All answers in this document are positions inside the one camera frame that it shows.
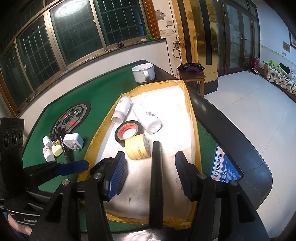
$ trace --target red bag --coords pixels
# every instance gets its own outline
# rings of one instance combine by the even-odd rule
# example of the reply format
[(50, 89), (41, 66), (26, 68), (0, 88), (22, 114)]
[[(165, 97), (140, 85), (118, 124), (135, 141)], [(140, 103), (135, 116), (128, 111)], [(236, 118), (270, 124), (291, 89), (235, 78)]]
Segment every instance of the red bag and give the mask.
[(260, 63), (259, 58), (258, 57), (254, 58), (254, 60), (253, 60), (253, 68), (258, 70), (259, 63)]

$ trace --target finger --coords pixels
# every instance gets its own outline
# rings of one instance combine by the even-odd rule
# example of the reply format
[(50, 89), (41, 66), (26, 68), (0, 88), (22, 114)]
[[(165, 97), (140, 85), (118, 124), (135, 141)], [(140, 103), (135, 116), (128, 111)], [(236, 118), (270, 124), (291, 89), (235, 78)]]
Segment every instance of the finger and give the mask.
[(23, 234), (31, 235), (32, 229), (28, 226), (18, 224), (10, 214), (8, 215), (8, 222), (16, 231)]

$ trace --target green table surface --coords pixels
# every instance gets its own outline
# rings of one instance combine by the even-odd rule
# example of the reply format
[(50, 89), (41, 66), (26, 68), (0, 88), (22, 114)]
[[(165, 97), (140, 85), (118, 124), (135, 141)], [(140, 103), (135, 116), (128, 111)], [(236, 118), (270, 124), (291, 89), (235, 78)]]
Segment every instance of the green table surface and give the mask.
[[(91, 103), (91, 110), (85, 121), (75, 131), (84, 140), (84, 145), (83, 149), (73, 152), (73, 157), (76, 161), (82, 160), (94, 134), (118, 97), (138, 86), (131, 71), (134, 66), (136, 64), (130, 64), (88, 81), (45, 107), (30, 133), (23, 151), (22, 160), (24, 167), (45, 162), (42, 152), (44, 146), (42, 142), (43, 137), (48, 136), (53, 124), (65, 110), (76, 103), (88, 101)], [(216, 142), (200, 123), (198, 123), (198, 133), (203, 172), (209, 175), (213, 164)], [(66, 163), (63, 155), (57, 157), (57, 161)], [(66, 178), (76, 180), (77, 175), (67, 177), (58, 176), (39, 186), (39, 189), (53, 193)], [(81, 206), (80, 217), (81, 231), (86, 231), (83, 206)], [(109, 225), (112, 232), (128, 231), (144, 227), (144, 225), (133, 225), (114, 221), (109, 221)]]

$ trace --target cable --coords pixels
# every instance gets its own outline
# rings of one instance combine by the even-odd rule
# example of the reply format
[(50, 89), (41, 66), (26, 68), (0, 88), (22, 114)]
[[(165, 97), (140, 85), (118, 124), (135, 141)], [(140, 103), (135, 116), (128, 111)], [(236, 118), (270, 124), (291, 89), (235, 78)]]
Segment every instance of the cable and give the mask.
[[(180, 58), (181, 60), (181, 64), (182, 64), (182, 59), (181, 59), (181, 56), (182, 56), (182, 52), (180, 50), (180, 37), (177, 36), (177, 31), (176, 31), (176, 26), (175, 26), (175, 21), (174, 21), (174, 16), (173, 16), (173, 11), (172, 11), (172, 7), (170, 5), (170, 12), (172, 14), (172, 20), (173, 20), (173, 25), (174, 25), (174, 29), (175, 29), (175, 34), (176, 34), (176, 41), (173, 42), (173, 44), (175, 45), (174, 48), (173, 48), (173, 56), (175, 58)], [(179, 53), (179, 56), (175, 56), (174, 55), (174, 50), (176, 50), (178, 53)]]
[[(166, 43), (166, 45), (167, 45), (167, 51), (168, 51), (168, 42), (166, 41), (166, 39), (165, 39), (165, 43)], [(170, 54), (169, 54), (169, 52), (168, 52), (168, 61), (169, 61), (169, 63), (170, 63)], [(172, 70), (172, 74), (173, 74), (173, 76), (175, 76), (174, 75), (174, 71), (173, 71), (173, 68), (172, 68), (172, 65), (170, 64), (170, 69)]]

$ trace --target black vertical stripe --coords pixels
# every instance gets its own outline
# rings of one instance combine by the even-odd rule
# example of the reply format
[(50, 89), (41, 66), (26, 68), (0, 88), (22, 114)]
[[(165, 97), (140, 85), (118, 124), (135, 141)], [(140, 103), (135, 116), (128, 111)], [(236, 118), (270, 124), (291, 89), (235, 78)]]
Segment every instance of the black vertical stripe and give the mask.
[(212, 36), (209, 13), (207, 11), (207, 3), (205, 0), (200, 0), (200, 9), (202, 12), (202, 20), (205, 29), (205, 53), (206, 53), (206, 65), (212, 64)]
[(183, 32), (184, 32), (186, 60), (188, 63), (192, 63), (191, 42), (190, 42), (190, 34), (189, 34), (189, 28), (188, 28), (185, 7), (184, 7), (183, 0), (177, 0), (177, 2), (178, 2), (180, 14), (181, 14), (181, 21), (182, 21)]

